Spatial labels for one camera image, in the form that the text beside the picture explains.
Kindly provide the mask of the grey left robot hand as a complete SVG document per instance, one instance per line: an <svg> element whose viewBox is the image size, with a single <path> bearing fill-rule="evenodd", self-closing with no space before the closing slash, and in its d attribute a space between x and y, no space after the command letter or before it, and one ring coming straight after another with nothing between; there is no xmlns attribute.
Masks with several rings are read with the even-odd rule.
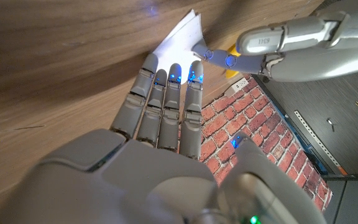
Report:
<svg viewBox="0 0 358 224"><path fill-rule="evenodd" d="M308 82L358 72L358 1L338 1L308 17L243 32L238 55L211 50L202 41L194 53L214 65L277 82Z"/></svg>

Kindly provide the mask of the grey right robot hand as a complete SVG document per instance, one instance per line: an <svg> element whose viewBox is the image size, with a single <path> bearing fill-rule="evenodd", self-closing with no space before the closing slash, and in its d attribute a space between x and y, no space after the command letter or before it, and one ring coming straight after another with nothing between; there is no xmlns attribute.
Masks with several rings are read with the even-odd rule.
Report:
<svg viewBox="0 0 358 224"><path fill-rule="evenodd" d="M201 155L203 66L158 69L150 54L109 129L42 158L0 208L0 223L324 223L320 210L253 140L218 182Z"/></svg>

